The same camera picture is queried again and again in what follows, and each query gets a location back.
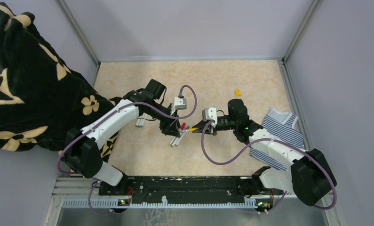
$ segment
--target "white wall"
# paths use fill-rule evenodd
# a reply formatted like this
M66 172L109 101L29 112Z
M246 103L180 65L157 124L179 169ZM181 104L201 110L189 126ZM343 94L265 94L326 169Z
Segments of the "white wall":
M100 61L283 57L312 0L66 0Z
M347 225L374 225L374 0L325 0L287 65Z
M41 35L68 66L93 81L95 65L53 0L6 0L15 14L36 16ZM0 150L0 226L39 226L48 208L58 173L57 153L34 148L13 153Z

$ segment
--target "blue and white striped cloth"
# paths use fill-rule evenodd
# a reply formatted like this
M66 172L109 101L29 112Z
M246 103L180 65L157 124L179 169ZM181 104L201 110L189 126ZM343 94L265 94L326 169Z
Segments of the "blue and white striped cloth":
M282 141L285 141L295 147L302 148L304 135L294 129L297 120L298 117L293 113L281 113L275 109L271 109L270 112L264 117L262 126L269 133ZM249 155L269 164L275 169L287 171L287 168L284 165L259 150L251 148Z

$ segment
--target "beige marble table surface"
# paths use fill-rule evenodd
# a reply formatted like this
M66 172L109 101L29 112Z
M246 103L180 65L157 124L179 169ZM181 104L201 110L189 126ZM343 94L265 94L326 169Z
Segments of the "beige marble table surface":
M198 96L198 107L193 116L181 120L193 126L202 119L202 110L216 107L227 113L227 103L241 98L250 118L261 123L275 108L290 111L284 84L276 60L238 61L165 61L102 63L95 89L104 97L122 97L131 90L144 88L150 79L167 87L164 105L170 104L184 84L192 86ZM184 89L187 110L193 108L193 96ZM236 161L224 166L210 163L203 155L200 135L188 133L178 147L170 147L170 136L159 130L159 122L147 121L144 128L135 127L135 121L122 128L109 163L134 176L227 176L252 175L264 164L249 156L247 149ZM232 131L205 136L205 148L215 161L234 157L244 144L237 141Z

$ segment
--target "yellow eraser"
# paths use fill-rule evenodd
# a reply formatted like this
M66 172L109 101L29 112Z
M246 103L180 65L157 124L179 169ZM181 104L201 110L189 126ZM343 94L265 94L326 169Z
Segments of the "yellow eraser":
M239 89L236 89L235 90L235 95L237 95L237 97L241 96L241 91Z

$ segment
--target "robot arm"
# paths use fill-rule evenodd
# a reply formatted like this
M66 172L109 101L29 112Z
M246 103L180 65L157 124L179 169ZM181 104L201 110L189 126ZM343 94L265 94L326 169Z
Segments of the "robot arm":
M285 170L278 170L274 167L263 167L252 175L257 193L267 189L276 188L296 196L306 205L313 206L330 190L331 186L322 171L314 165L302 153L294 151L285 146L282 141L270 134L260 124L249 119L247 108L240 99L233 99L228 102L229 115L217 116L216 108L203 110L203 120L193 128L198 128L194 133L202 133L204 126L211 121L211 125L205 134L216 135L218 131L233 130L238 141L248 145L249 143L266 138L251 145L258 150L259 160L271 159L284 166ZM328 173L334 186L336 180L321 151L299 149L314 158Z
M102 161L99 150L124 125L146 113L160 121L159 129L163 134L180 137L180 122L164 115L177 117L177 110L186 109L186 100L175 97L168 107L156 103L154 100L159 99L165 89L163 84L151 80L146 88L127 93L112 110L91 125L81 130L71 129L66 135L66 144L76 143L67 150L62 160L86 178L96 178L117 186L125 174ZM162 114L144 104L155 107Z

